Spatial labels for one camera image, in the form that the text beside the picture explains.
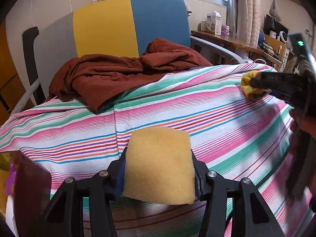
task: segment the striped fabric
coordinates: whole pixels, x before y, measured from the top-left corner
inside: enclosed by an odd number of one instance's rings
[[[88,178],[119,158],[133,130],[166,126],[190,133],[198,160],[226,178],[258,183],[289,146],[290,107],[266,96],[245,99],[241,76],[274,71],[262,64],[215,66],[167,74],[160,81],[123,93],[111,107],[93,114],[80,101],[55,98],[17,113],[0,128],[0,152],[21,150],[52,174],[52,195],[68,176]],[[301,202],[285,197],[291,157],[260,188],[286,236],[311,220],[311,194]],[[84,228],[90,236],[88,199]],[[111,204],[118,236],[197,236],[205,202],[168,206],[121,198]],[[227,213],[232,202],[227,202]],[[231,224],[225,236],[229,236]]]

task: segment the brown cloth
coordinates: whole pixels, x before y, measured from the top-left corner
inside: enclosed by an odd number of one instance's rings
[[[81,96],[96,112],[104,102],[128,89],[198,66],[212,64],[191,48],[156,38],[139,58],[91,54],[69,60],[55,74],[49,99]]]

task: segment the white box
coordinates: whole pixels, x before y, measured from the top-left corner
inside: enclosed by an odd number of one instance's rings
[[[222,16],[218,11],[207,14],[206,30],[215,35],[221,35],[222,31]]]

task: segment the yellow sponge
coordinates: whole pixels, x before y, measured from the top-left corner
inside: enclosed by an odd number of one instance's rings
[[[259,101],[265,95],[267,95],[270,90],[253,88],[250,86],[250,80],[257,77],[260,74],[258,70],[252,70],[244,73],[241,77],[241,89],[246,95],[246,98],[251,101]]]
[[[195,200],[190,135],[148,127],[132,132],[126,152],[123,196],[179,205]]]

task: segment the wooden cabinet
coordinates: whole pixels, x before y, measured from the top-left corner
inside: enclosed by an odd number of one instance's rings
[[[18,74],[16,74],[0,89],[0,95],[5,100],[11,111],[14,109],[15,105],[19,102],[24,93],[25,89]],[[28,100],[24,109],[27,110],[33,106],[34,105],[31,100]]]
[[[2,101],[2,103],[0,102],[0,126],[9,118],[10,112],[24,93],[25,89],[10,55],[5,22],[3,22],[0,25],[0,100]],[[33,103],[29,100],[25,109],[33,106]]]
[[[9,52],[4,22],[0,25],[0,88],[14,75],[16,75],[16,69]]]
[[[0,126],[7,121],[9,116],[9,113],[7,112],[3,104],[0,102]]]

